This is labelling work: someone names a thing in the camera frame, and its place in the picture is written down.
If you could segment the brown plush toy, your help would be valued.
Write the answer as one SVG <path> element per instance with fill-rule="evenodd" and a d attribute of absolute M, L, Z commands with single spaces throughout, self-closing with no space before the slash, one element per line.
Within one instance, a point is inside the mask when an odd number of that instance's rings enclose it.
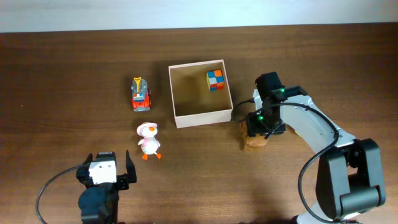
<path fill-rule="evenodd" d="M 250 137 L 248 133 L 248 127 L 245 122 L 239 124 L 239 129 L 243 138 L 243 150 L 246 152 L 258 151 L 264 148 L 269 142 L 265 136 L 261 136 L 260 134 Z"/>

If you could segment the colourful puzzle cube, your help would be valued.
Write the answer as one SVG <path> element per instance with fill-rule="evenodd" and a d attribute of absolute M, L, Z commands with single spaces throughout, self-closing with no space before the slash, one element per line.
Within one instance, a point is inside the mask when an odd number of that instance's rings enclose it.
<path fill-rule="evenodd" d="M 213 70 L 206 73 L 206 82 L 210 91 L 224 88 L 224 76 L 222 70 Z"/>

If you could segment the red grey toy truck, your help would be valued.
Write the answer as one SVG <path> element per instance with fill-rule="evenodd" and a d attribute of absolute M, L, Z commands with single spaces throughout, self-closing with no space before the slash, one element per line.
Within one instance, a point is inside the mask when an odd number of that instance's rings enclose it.
<path fill-rule="evenodd" d="M 134 77 L 131 85 L 131 104 L 135 112 L 149 111 L 151 108 L 150 90 L 147 81 L 141 77 Z"/>

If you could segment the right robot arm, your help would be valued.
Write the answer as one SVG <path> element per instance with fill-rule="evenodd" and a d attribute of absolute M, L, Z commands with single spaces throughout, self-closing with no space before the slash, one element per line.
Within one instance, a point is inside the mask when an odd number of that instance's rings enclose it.
<path fill-rule="evenodd" d="M 268 138 L 290 126 L 314 151 L 297 181 L 306 211 L 293 217 L 292 223 L 354 223 L 355 216 L 384 205 L 381 152 L 374 140 L 360 140 L 341 129 L 303 88 L 284 86 L 276 72 L 262 74 L 255 84 L 256 110 L 246 118 L 249 134 Z M 317 201 L 309 206 L 302 180 L 314 161 L 318 161 Z"/>

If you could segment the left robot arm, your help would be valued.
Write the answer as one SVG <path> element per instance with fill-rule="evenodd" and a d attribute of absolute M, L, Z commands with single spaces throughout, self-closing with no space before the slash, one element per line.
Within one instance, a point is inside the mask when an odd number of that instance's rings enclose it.
<path fill-rule="evenodd" d="M 126 173 L 117 174 L 115 152 L 89 154 L 76 172 L 86 187 L 78 199 L 83 224 L 115 224 L 118 222 L 119 192 L 137 182 L 136 168 L 126 152 Z"/>

